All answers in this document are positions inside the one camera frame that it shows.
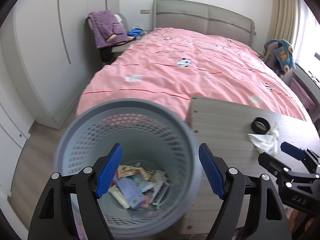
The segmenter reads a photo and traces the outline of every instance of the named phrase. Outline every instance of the blue textured pad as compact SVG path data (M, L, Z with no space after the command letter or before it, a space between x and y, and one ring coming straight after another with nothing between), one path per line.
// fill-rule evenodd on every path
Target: blue textured pad
M213 193L219 196L220 199L223 199L226 192L223 189L223 178L214 164L209 152L204 147L203 144L199 147L199 159L204 169L204 172L208 178L210 186Z
M299 161L305 159L304 151L291 145L290 143L283 142L280 146L280 149Z
M96 189L96 195L98 198L101 198L102 195L107 193L109 190L110 184L122 160L122 146L118 145L116 149L110 154L111 156L109 160L107 161L98 177L98 186Z

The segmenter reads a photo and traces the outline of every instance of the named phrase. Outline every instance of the gray plastic basket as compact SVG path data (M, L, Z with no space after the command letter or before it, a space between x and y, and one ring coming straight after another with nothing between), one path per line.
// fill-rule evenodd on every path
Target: gray plastic basket
M64 133L55 155L55 171L75 174L123 146L121 164L141 163L165 171L171 186L158 208L123 209L107 193L98 200L115 238L156 234L174 224L190 207L201 181L198 141L192 130L169 109L140 99L118 99L91 108ZM79 210L75 198L75 217Z

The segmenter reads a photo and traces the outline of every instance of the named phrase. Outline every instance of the screw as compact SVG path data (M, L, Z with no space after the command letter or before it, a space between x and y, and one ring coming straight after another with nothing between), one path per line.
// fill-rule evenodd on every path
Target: screw
M269 180L269 179L270 179L270 177L269 177L268 174L262 174L262 178L263 178L264 180Z
M54 174L51 175L52 179L57 179L59 178L59 173L55 172Z
M236 168L230 168L229 172L234 175L238 173L238 170Z
M85 168L83 169L83 172L86 173L86 174L89 174L89 173L92 172L92 168L91 168L91 167L85 167Z

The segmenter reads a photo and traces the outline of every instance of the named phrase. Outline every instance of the black tape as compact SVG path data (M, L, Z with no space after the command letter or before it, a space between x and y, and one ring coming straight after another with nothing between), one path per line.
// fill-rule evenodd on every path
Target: black tape
M264 128L261 127L262 125L257 126L257 123L263 124ZM257 134L266 134L270 130L270 124L266 119L257 117L251 123L251 129Z

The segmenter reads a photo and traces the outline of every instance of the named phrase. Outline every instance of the bed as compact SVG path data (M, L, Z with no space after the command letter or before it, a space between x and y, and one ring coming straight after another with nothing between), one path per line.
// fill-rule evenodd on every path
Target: bed
M310 122L297 96L251 49L254 22L197 2L154 0L154 30L95 74L77 114L140 98L185 120L193 96L254 106Z

